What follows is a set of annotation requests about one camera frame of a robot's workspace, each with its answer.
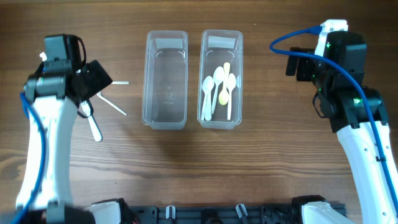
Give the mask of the white fork bent handle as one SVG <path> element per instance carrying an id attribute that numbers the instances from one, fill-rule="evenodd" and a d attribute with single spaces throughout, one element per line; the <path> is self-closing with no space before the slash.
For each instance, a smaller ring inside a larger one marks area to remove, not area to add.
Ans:
<path id="1" fill-rule="evenodd" d="M 116 109 L 118 112 L 120 112 L 121 114 L 123 114 L 124 116 L 127 116 L 127 113 L 125 113 L 121 108 L 119 108 L 118 106 L 116 106 L 114 103 L 112 103 L 111 101 L 109 101 L 107 98 L 105 98 L 102 93 L 99 91 L 96 94 L 101 100 L 103 100 L 105 103 L 109 104 L 110 106 L 112 106 L 114 109 Z"/>

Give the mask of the white fork straight handle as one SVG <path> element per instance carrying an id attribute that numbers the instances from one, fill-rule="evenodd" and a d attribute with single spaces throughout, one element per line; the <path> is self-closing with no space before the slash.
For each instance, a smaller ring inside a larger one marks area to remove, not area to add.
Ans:
<path id="1" fill-rule="evenodd" d="M 128 85 L 129 82 L 127 82 L 127 81 L 113 81 L 111 84 L 112 85 Z"/>

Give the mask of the light blue plastic fork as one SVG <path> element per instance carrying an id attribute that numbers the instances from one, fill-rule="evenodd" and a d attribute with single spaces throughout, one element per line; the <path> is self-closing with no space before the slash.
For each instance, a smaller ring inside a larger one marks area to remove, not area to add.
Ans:
<path id="1" fill-rule="evenodd" d="M 101 131 L 100 131 L 98 125 L 96 124 L 95 119 L 94 119 L 94 116 L 93 116 L 94 110 L 93 110 L 93 107 L 92 107 L 90 101 L 89 100 L 82 101 L 81 102 L 81 107 L 82 107 L 82 110 L 86 114 L 86 117 L 88 119 L 88 122 L 89 122 L 89 125 L 90 125 L 90 128 L 91 128 L 91 132 L 92 132 L 94 140 L 96 142 L 102 141 L 103 137 L 102 137 Z"/>

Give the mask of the white spoon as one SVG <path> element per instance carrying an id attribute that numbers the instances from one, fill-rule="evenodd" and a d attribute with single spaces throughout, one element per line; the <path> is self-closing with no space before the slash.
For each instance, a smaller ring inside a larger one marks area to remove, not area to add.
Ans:
<path id="1" fill-rule="evenodd" d="M 202 105 L 202 109 L 201 109 L 201 118 L 200 118 L 201 120 L 205 120 L 206 102 L 207 102 L 207 94 L 204 94 L 203 105 Z"/>
<path id="2" fill-rule="evenodd" d="M 224 69 L 223 69 L 223 67 L 217 67 L 213 74 L 213 81 L 215 83 L 215 91 L 214 91 L 213 99 L 212 99 L 212 113 L 215 112 L 218 87 L 223 82 L 223 79 L 224 79 Z"/>
<path id="3" fill-rule="evenodd" d="M 232 112 L 232 92 L 234 88 L 236 87 L 236 77 L 233 73 L 229 74 L 228 77 L 228 84 L 227 84 L 227 89 L 229 93 L 229 100 L 228 100 L 228 109 L 227 109 L 227 119 L 231 119 L 231 112 Z"/>
<path id="4" fill-rule="evenodd" d="M 204 94 L 207 94 L 207 102 L 206 102 L 206 114 L 205 120 L 209 121 L 211 119 L 211 92 L 214 87 L 214 81 L 211 76 L 207 76 L 202 84 L 202 90 Z"/>

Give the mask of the yellow plastic spoon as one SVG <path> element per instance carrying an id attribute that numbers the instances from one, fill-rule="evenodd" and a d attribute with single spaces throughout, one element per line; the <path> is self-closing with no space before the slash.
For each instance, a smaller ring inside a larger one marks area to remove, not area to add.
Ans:
<path id="1" fill-rule="evenodd" d="M 225 62 L 223 65 L 223 70 L 224 70 L 224 75 L 223 75 L 223 87 L 222 90 L 219 93 L 219 103 L 221 105 L 226 105 L 228 100 L 229 100 L 229 93 L 227 91 L 227 85 L 228 85 L 228 77 L 229 77 L 229 71 L 230 71 L 230 63 Z"/>

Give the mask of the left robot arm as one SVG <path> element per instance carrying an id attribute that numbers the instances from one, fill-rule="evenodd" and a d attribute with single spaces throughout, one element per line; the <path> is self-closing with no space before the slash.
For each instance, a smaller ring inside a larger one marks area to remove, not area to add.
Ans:
<path id="1" fill-rule="evenodd" d="M 121 199 L 73 206 L 70 150 L 79 106 L 111 84 L 98 61 L 86 62 L 80 37 L 49 35 L 45 55 L 20 93 L 30 123 L 27 165 L 16 199 L 13 223 L 125 223 L 129 208 Z"/>

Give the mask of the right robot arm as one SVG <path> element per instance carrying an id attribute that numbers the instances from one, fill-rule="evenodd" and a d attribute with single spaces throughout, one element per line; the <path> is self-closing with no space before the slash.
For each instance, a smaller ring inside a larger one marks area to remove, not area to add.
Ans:
<path id="1" fill-rule="evenodd" d="M 312 82 L 321 118 L 333 133 L 351 167 L 364 223 L 397 223 L 397 168 L 389 117 L 380 93 L 363 85 L 367 44 L 354 32 L 326 35 L 321 52 L 292 47 L 286 74 Z"/>

